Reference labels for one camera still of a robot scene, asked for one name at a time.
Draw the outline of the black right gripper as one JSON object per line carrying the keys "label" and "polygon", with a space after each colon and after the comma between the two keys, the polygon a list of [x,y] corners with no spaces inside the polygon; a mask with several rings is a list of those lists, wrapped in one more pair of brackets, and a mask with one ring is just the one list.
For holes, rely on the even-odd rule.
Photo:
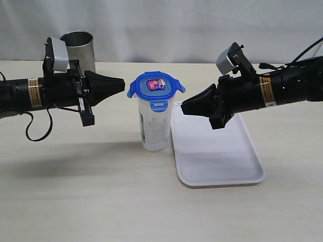
{"label": "black right gripper", "polygon": [[229,58],[236,68],[218,79],[218,85],[211,84],[204,91],[181,104],[184,115],[210,117],[212,129],[222,129],[236,113],[264,107],[260,98],[259,77],[242,48],[231,44]]}

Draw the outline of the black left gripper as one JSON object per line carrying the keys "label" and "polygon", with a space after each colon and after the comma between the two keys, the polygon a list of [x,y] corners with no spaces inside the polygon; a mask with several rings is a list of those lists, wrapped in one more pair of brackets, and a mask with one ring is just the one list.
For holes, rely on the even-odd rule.
{"label": "black left gripper", "polygon": [[84,127],[95,124],[92,106],[125,90],[121,78],[103,76],[92,71],[82,73],[79,60],[69,60],[65,72],[49,71],[45,56],[42,64],[43,96],[49,106],[67,110],[77,106]]}

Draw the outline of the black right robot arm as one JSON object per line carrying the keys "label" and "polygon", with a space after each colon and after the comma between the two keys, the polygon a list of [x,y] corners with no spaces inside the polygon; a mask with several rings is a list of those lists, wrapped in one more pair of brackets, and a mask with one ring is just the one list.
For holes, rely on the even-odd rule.
{"label": "black right robot arm", "polygon": [[222,129],[237,113],[301,101],[322,101],[322,57],[293,60],[280,67],[260,63],[268,69],[258,74],[244,55],[243,45],[232,43],[216,66],[221,72],[217,84],[181,104],[184,115],[209,119],[212,129]]}

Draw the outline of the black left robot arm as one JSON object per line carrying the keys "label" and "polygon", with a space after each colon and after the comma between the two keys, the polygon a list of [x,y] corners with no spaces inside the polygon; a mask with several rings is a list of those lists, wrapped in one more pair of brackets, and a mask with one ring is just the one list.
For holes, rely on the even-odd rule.
{"label": "black left robot arm", "polygon": [[92,107],[125,90],[121,78],[82,72],[79,60],[69,60],[65,42],[52,37],[45,42],[42,71],[39,78],[1,81],[1,118],[77,106],[83,126],[92,126]]}

